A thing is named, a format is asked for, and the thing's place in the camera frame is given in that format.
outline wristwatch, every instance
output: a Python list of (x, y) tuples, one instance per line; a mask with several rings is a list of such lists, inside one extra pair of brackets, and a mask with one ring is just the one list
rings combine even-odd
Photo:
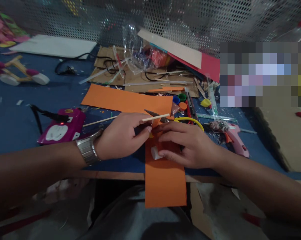
[(77, 146), (88, 166), (101, 161), (96, 153), (94, 141), (96, 138), (100, 137), (102, 133), (103, 130), (100, 129), (98, 132), (89, 137), (76, 140)]

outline right hand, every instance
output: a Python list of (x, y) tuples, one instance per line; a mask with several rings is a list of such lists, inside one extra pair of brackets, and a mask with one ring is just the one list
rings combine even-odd
[(214, 168), (220, 159), (222, 147), (211, 141), (197, 125), (171, 121), (157, 126), (153, 131), (163, 131), (159, 142), (172, 141), (185, 147), (181, 153), (159, 151), (159, 155), (168, 160), (188, 168)]

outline white bottle cap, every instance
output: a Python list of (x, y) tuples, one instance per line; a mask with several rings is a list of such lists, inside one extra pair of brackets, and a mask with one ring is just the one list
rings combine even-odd
[(153, 159), (154, 159), (154, 160), (157, 160), (157, 159), (162, 158), (162, 156), (159, 156), (159, 154), (158, 154), (158, 149), (157, 149), (156, 146), (152, 147), (152, 148), (150, 149), (150, 151), (151, 151), (151, 155), (153, 156)]

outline metal mesh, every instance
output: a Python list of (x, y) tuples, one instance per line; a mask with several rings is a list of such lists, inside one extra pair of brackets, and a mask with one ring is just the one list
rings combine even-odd
[(31, 34), (122, 46), (122, 24), (219, 57), (220, 42), (269, 42), (301, 20), (301, 0), (4, 0), (0, 11)]

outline wooden toy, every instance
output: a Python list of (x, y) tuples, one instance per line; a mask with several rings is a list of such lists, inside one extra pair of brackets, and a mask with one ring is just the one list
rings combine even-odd
[[(27, 82), (27, 81), (34, 81), (41, 85), (46, 85), (47, 83), (49, 83), (49, 78), (47, 76), (45, 76), (42, 73), (39, 73), (37, 70), (27, 69), (24, 65), (22, 65), (19, 61), (21, 58), (22, 56), (19, 55), (7, 63), (0, 62), (0, 80), (2, 82), (12, 86), (17, 86), (21, 82)], [(18, 68), (27, 77), (20, 78), (15, 74), (13, 74), (11, 71), (7, 69), (7, 67), (11, 65)]]

